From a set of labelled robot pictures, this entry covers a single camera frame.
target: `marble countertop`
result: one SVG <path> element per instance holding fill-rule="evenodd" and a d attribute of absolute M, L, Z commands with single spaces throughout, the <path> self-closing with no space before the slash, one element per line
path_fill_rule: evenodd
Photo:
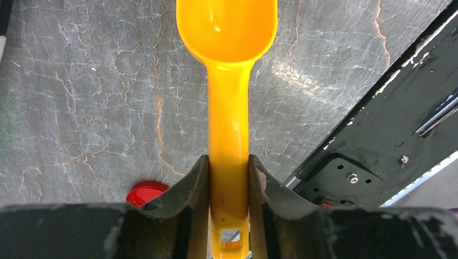
<path fill-rule="evenodd" d="M 279 0 L 250 81 L 250 151 L 284 181 L 449 0 Z M 206 72 L 175 1 L 14 3 L 0 63 L 0 205 L 123 201 L 207 153 Z"/>

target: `red cap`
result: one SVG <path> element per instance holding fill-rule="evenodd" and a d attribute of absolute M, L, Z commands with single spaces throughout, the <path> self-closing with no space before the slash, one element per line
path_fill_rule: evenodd
<path fill-rule="evenodd" d="M 126 197 L 126 201 L 130 202 L 137 208 L 145 203 L 150 202 L 161 193 L 165 192 L 169 187 L 160 182 L 143 181 L 134 185 Z"/>

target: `yellow plastic scoop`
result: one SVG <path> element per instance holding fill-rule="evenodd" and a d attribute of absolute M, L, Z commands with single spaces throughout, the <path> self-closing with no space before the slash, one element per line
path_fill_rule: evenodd
<path fill-rule="evenodd" d="M 272 45 L 277 0 L 177 0 L 178 31 L 208 73 L 210 251 L 248 255 L 248 81 Z M 223 230 L 240 240 L 222 242 Z"/>

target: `scoop handle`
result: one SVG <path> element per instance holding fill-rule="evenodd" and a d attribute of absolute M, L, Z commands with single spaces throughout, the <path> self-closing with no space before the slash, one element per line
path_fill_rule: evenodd
<path fill-rule="evenodd" d="M 248 255 L 248 81 L 252 63 L 205 64 L 208 73 L 210 251 L 213 258 Z M 240 240 L 222 242 L 224 230 Z"/>

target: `screw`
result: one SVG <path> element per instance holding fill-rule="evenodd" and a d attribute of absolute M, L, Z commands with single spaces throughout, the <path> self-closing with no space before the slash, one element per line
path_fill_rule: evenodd
<path fill-rule="evenodd" d="M 350 174 L 347 179 L 350 181 L 350 183 L 357 183 L 358 182 L 358 176 L 356 174 Z"/>
<path fill-rule="evenodd" d="M 409 162 L 409 157 L 403 155 L 401 157 L 401 163 L 403 163 L 404 165 L 407 164 Z"/>

